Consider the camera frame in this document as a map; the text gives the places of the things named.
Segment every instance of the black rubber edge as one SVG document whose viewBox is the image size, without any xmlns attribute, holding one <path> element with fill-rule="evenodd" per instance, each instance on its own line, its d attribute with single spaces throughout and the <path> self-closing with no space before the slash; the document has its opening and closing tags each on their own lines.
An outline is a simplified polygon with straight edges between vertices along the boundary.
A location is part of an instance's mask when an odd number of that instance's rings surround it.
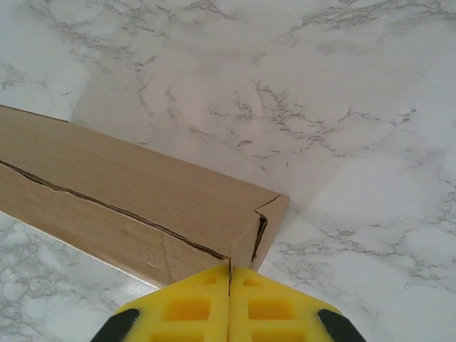
<svg viewBox="0 0 456 342">
<path fill-rule="evenodd" d="M 123 342 L 139 316 L 137 309 L 128 309 L 111 316 L 90 342 Z"/>
<path fill-rule="evenodd" d="M 348 318 L 326 309 L 320 310 L 318 317 L 334 342 L 366 342 Z"/>
</svg>

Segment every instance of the cardboard edge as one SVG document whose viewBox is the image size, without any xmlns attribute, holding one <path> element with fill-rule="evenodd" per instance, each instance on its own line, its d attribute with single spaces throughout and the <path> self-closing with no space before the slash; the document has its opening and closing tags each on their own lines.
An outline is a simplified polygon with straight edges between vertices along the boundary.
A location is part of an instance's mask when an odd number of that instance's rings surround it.
<svg viewBox="0 0 456 342">
<path fill-rule="evenodd" d="M 15 108 L 15 107 L 10 107 L 9 105 L 0 105 L 0 108 L 6 108 L 6 109 L 15 110 L 15 111 L 18 110 L 18 111 L 21 111 L 21 112 L 23 112 L 23 113 L 41 116 L 42 118 L 51 119 L 51 120 L 55 120 L 55 121 L 61 121 L 62 123 L 70 123 L 70 121 L 65 120 L 65 119 L 59 119 L 59 118 L 55 118 L 55 117 L 53 117 L 53 116 L 47 116 L 47 115 L 43 115 L 43 114 L 31 112 L 30 110 L 25 110 L 25 109 L 19 109 L 19 108 Z"/>
<path fill-rule="evenodd" d="M 32 229 L 36 232 L 38 232 L 39 234 L 42 234 L 42 235 L 45 235 L 47 237 L 50 237 L 52 238 L 52 240 L 57 240 L 58 242 L 72 248 L 72 249 L 75 249 L 76 251 L 82 253 L 82 254 L 85 254 L 87 257 L 91 258 L 91 259 L 94 259 L 96 260 L 97 262 L 100 262 L 104 265 L 107 265 L 109 267 L 112 267 L 114 268 L 115 270 L 119 271 L 120 273 L 122 274 L 125 274 L 127 276 L 131 276 L 132 278 L 138 280 L 138 281 L 141 281 L 143 283 L 146 283 L 147 285 L 155 288 L 153 291 L 157 291 L 157 290 L 160 290 L 164 287 L 166 287 L 166 285 L 164 283 L 160 283 L 159 281 L 156 281 L 154 280 L 153 278 L 150 278 L 149 276 L 144 276 L 144 274 L 139 274 L 137 273 L 136 271 L 132 270 L 132 269 L 129 269 L 128 271 L 126 271 L 125 269 L 121 269 L 119 266 L 116 266 L 114 264 L 111 264 L 107 261 L 104 261 L 103 259 L 100 259 L 99 257 L 97 256 L 94 256 L 86 251 L 84 251 L 83 249 L 80 249 L 76 246 L 73 246 L 72 244 L 69 244 L 68 242 L 52 235 L 52 234 L 49 234 L 48 232 L 44 231 L 44 230 L 41 230 L 41 229 L 38 229 L 36 228 L 35 226 L 32 226 L 31 224 L 27 223 L 27 221 L 23 220 L 23 219 L 18 219 L 16 217 L 12 217 L 10 214 L 8 213 L 5 213 L 4 214 L 7 216 L 7 217 L 10 217 L 14 222 L 19 222 L 21 224 L 23 224 L 24 226 L 26 226 L 28 229 Z"/>
<path fill-rule="evenodd" d="M 290 199 L 284 195 L 278 195 L 273 200 L 265 203 L 255 212 L 259 215 L 260 224 L 252 254 L 251 269 L 258 271 L 261 263 L 271 247 L 279 231 Z"/>
</svg>

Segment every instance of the yellow tool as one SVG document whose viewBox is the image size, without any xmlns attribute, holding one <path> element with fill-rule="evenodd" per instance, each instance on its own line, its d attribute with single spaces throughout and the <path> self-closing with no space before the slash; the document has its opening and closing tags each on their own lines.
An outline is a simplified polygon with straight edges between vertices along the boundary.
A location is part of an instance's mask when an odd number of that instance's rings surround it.
<svg viewBox="0 0 456 342">
<path fill-rule="evenodd" d="M 122 306 L 91 342 L 366 342 L 333 306 L 218 266 Z"/>
</svg>

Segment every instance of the marble surface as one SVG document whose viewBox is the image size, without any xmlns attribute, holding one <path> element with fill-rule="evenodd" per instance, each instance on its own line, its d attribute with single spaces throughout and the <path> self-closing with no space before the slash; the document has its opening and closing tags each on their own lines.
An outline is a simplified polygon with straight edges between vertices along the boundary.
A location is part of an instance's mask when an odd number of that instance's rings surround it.
<svg viewBox="0 0 456 342">
<path fill-rule="evenodd" d="M 288 194 L 261 273 L 368 341 L 455 340 L 453 0 L 3 1 L 0 32 L 0 103 Z M 151 291 L 2 222 L 1 342 Z"/>
</svg>

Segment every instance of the brown cardboard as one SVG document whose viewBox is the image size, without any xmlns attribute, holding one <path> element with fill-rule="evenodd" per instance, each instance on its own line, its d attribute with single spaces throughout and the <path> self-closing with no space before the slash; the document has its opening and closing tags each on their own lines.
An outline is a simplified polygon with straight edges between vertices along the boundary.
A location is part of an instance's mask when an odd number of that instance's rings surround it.
<svg viewBox="0 0 456 342">
<path fill-rule="evenodd" d="M 0 106 L 0 210 L 155 284 L 258 269 L 288 198 L 62 120 Z"/>
</svg>

